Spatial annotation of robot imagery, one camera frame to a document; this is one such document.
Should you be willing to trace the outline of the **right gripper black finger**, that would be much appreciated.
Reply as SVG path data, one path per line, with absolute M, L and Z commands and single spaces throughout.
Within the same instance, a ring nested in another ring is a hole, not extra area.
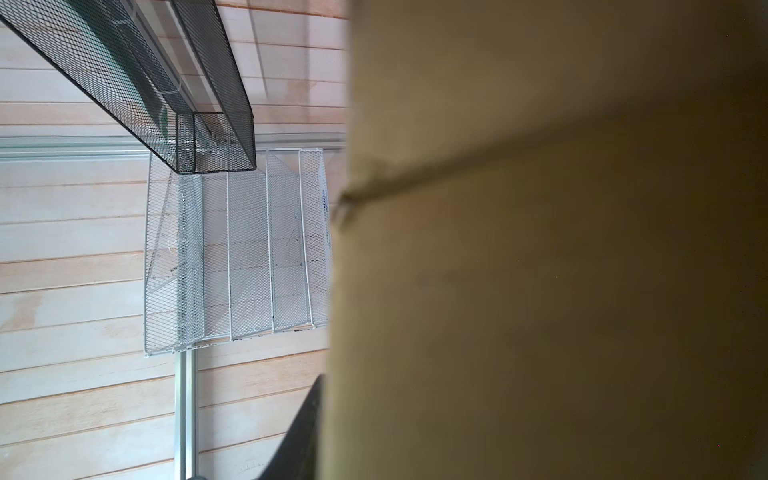
M 325 375 L 319 375 L 307 393 L 289 429 L 259 480 L 313 480 L 316 478 L 322 395 Z

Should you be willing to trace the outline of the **brown cardboard box sheet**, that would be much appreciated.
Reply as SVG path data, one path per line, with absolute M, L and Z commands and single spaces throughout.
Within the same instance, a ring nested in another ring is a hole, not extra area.
M 322 479 L 767 475 L 767 5 L 352 1 Z

